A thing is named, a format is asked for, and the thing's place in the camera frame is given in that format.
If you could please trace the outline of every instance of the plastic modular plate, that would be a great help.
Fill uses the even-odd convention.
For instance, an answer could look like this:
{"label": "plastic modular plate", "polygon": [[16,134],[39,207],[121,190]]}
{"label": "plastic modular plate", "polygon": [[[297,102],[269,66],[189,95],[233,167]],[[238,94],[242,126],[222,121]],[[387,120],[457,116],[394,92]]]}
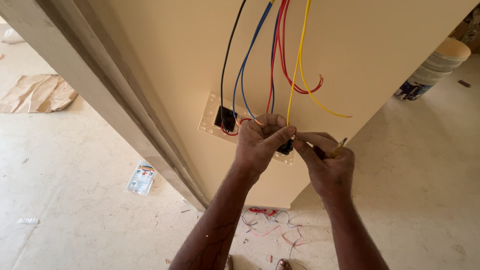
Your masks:
{"label": "plastic modular plate", "polygon": [[[202,115],[202,119],[200,120],[200,124],[198,125],[198,130],[201,132],[208,133],[210,135],[213,135],[217,138],[220,138],[224,141],[231,142],[233,144],[237,144],[238,136],[229,136],[220,129],[219,126],[216,126],[214,124],[215,122],[215,117],[218,112],[218,107],[220,107],[220,96],[216,95],[212,92],[208,95],[208,101],[207,104],[205,105],[205,111],[204,114]],[[223,106],[228,109],[232,109],[232,102],[223,99]],[[235,112],[238,113],[237,120],[240,122],[244,118],[250,118],[250,115],[248,114],[248,111],[240,106],[235,106]],[[238,133],[239,127],[235,125],[235,128],[233,129],[233,132],[231,134]],[[273,155],[273,160],[282,162],[284,164],[293,165],[293,156],[294,156],[294,151],[291,151],[288,155],[284,155],[280,152],[275,152]]]}

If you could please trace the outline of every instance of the wall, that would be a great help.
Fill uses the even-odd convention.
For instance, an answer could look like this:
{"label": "wall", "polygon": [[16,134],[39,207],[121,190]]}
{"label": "wall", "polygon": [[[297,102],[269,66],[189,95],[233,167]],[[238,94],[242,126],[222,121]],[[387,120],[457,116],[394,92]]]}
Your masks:
{"label": "wall", "polygon": [[[235,145],[197,131],[208,93],[220,92],[228,38],[241,1],[95,0],[91,4],[141,78],[146,95],[158,95],[158,111],[172,123],[176,143],[212,198],[226,174]],[[255,27],[268,1],[247,1],[233,38],[224,97],[233,85]],[[286,26],[288,72],[295,66],[306,1],[292,1]],[[324,85],[309,96],[294,94],[291,122],[300,131],[326,131],[352,138],[395,90],[477,4],[476,0],[312,2],[303,49],[310,86],[318,73]],[[277,0],[260,31],[245,69],[245,92],[254,113],[265,112],[269,60]],[[275,69],[275,113],[287,114],[290,87]],[[237,93],[237,105],[244,106]],[[299,156],[293,167],[271,162],[247,197],[247,205],[288,208],[309,182]]]}

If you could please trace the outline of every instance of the floor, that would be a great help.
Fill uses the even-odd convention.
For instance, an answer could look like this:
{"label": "floor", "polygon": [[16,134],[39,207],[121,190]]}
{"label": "floor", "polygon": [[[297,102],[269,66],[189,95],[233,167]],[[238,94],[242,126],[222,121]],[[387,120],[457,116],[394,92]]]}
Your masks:
{"label": "floor", "polygon": [[[54,72],[26,43],[0,43],[0,53],[1,96],[19,74]],[[479,74],[473,55],[421,99],[389,99],[348,144],[355,203],[392,269],[480,265]],[[148,196],[125,193],[139,159],[81,97],[60,112],[0,114],[0,270],[167,269],[201,213],[161,176]],[[310,186],[289,212],[305,236],[292,261],[337,269],[330,223]],[[256,233],[281,224],[288,240],[298,237],[286,216],[274,224],[246,217],[259,222]],[[258,238],[246,230],[240,222],[233,240],[236,269],[273,269],[288,258],[278,231]]]}

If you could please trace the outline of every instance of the paint bucket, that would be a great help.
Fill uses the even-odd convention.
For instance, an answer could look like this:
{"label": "paint bucket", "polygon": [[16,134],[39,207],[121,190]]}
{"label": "paint bucket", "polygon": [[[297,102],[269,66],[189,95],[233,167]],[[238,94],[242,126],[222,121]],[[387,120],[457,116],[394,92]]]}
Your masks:
{"label": "paint bucket", "polygon": [[448,72],[457,68],[470,54],[467,45],[447,37],[422,65],[434,71]]}
{"label": "paint bucket", "polygon": [[423,64],[394,93],[405,101],[414,101],[465,61],[471,54],[462,42],[447,37]]}
{"label": "paint bucket", "polygon": [[452,71],[438,72],[422,65],[400,86],[394,96],[405,101],[417,100],[437,82],[451,73]]}

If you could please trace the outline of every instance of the foot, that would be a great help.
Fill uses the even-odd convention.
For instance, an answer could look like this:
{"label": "foot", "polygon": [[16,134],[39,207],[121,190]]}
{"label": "foot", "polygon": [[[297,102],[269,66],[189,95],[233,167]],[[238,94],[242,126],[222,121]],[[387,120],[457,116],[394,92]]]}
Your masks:
{"label": "foot", "polygon": [[232,256],[227,257],[227,263],[225,264],[225,270],[233,270]]}
{"label": "foot", "polygon": [[292,270],[292,267],[285,259],[280,259],[276,265],[275,270]]}

